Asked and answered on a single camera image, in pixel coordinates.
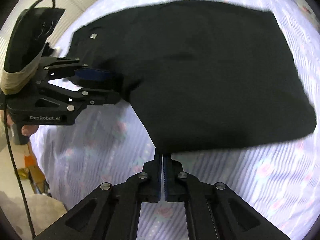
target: bed sheet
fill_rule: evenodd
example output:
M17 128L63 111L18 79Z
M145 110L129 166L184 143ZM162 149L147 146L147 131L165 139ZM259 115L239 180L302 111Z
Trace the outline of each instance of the bed sheet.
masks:
M65 55L74 31L108 13L172 0L98 0L60 38ZM275 15L317 121L320 112L320 36L293 0L215 0ZM77 90L71 82L56 85ZM67 126L41 126L31 137L33 151L52 196L73 207L100 183L124 182L153 159L154 146L131 106L89 106ZM320 214L319 125L301 140L243 150L176 154L185 171L201 181L222 181L292 240L301 240ZM187 240L182 203L143 203L138 240Z

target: white logo on fabric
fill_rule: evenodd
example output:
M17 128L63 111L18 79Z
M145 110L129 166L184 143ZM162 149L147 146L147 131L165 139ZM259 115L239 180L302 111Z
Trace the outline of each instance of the white logo on fabric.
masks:
M93 34L91 34L91 36L89 38L95 39L97 36L98 36L98 34L93 33Z

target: silver screw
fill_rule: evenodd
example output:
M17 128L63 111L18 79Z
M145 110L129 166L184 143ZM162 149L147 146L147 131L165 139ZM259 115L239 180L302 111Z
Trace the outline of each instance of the silver screw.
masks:
M73 105L68 105L67 106L68 111L73 111L75 109L75 106Z
M188 174L186 172L179 172L178 177L180 179L185 179L186 177L188 177Z
M140 179L146 179L148 177L148 173L140 172L138 176L139 176Z
M100 185L100 188L102 189L102 190L108 190L108 189L110 189L111 188L111 185L109 184L109 183L102 183L101 185Z
M226 188L226 184L224 184L224 183L222 183L222 182L218 182L218 183L216 184L216 188L217 188L217 189L220 189L220 190L223 190L223 189Z

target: folded black garment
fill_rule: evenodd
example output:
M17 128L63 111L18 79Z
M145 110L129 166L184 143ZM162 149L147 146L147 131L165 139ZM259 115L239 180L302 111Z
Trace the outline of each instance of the folded black garment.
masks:
M122 97L163 153L289 141L316 126L271 12L190 0L130 8L75 32L68 57L123 74Z

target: black cable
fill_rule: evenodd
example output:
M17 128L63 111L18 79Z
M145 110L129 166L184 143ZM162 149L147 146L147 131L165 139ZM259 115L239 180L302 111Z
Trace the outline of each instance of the black cable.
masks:
M30 6L30 9L31 8L34 8L38 3L42 2L44 0L37 0L33 5ZM52 0L52 8L55 8L56 7L56 0Z
M31 216L30 216L30 211L29 211L26 195L24 194L24 190L23 190L23 187L22 187L22 184L21 184L21 180L20 180L20 177L19 177L19 174L18 174L16 163L14 162L12 149L11 149L11 145L10 145L10 139L9 139L9 133L8 133L8 124L7 124L7 102L6 102L6 98L4 98L4 113L3 114L4 114L4 131L5 131L5 137L7 139L9 155L10 155L10 159L11 159L12 166L13 166L13 169L14 169L14 173L15 173L15 175L17 177L17 181L18 181L18 184L19 184L20 192L21 192L22 199L23 199L24 208L25 208L26 213L27 213L27 219L28 219L28 223L29 223L32 239L34 239L36 237L35 229L34 229L33 224L32 224L32 220L31 220Z

